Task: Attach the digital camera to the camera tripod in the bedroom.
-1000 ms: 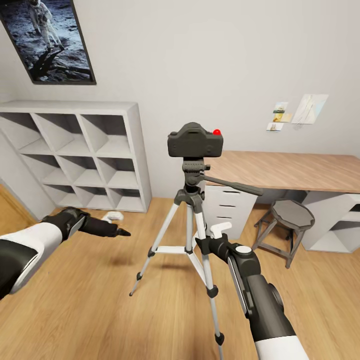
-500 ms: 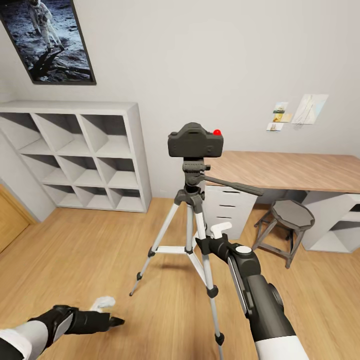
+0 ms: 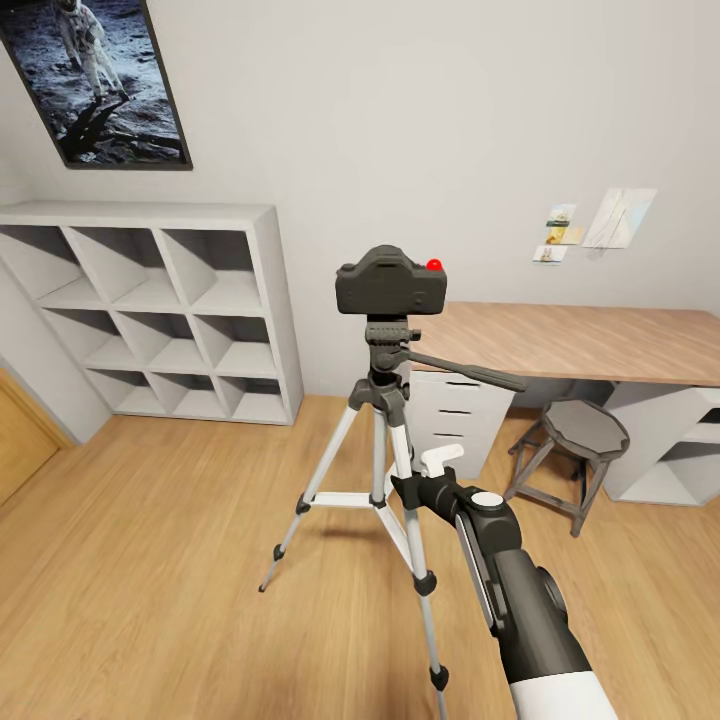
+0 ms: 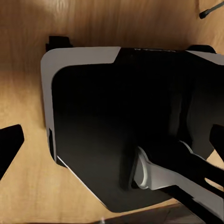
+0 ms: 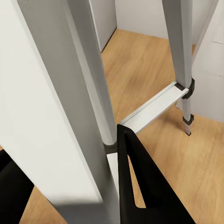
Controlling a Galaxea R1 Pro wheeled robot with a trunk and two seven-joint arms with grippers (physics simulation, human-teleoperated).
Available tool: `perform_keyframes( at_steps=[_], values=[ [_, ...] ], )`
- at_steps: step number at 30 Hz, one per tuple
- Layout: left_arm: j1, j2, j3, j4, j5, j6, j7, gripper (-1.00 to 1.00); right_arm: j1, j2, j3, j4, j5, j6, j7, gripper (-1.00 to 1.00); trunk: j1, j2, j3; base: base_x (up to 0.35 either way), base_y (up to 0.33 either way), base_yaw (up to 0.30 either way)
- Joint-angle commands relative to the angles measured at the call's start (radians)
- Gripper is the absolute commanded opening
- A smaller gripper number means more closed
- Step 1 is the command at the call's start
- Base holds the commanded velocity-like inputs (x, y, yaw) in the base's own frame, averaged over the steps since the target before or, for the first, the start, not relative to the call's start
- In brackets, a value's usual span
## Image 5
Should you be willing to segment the camera tripod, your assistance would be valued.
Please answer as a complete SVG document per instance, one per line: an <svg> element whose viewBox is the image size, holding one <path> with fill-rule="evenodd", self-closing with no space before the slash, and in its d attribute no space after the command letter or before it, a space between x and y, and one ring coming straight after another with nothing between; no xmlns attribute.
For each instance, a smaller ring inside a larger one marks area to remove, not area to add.
<svg viewBox="0 0 224 224"><path fill-rule="evenodd" d="M120 121L182 100L191 135L193 0L162 0L175 81ZM117 126L90 0L0 0L0 145L66 224L120 224Z"/></svg>

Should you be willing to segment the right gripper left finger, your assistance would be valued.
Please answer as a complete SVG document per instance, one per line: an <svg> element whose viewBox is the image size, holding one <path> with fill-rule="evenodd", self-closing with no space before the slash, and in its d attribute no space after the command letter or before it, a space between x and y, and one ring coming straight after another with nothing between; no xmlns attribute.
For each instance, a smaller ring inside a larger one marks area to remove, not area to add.
<svg viewBox="0 0 224 224"><path fill-rule="evenodd" d="M0 224L19 224L34 184L9 154L0 151Z"/></svg>

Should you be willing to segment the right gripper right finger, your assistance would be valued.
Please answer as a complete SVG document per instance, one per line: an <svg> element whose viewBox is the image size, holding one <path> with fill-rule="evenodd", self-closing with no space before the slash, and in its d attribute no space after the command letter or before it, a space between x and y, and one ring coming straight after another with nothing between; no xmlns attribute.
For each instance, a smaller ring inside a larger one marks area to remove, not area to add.
<svg viewBox="0 0 224 224"><path fill-rule="evenodd" d="M120 224L196 224L134 131L117 126ZM128 155L146 205L135 205Z"/></svg>

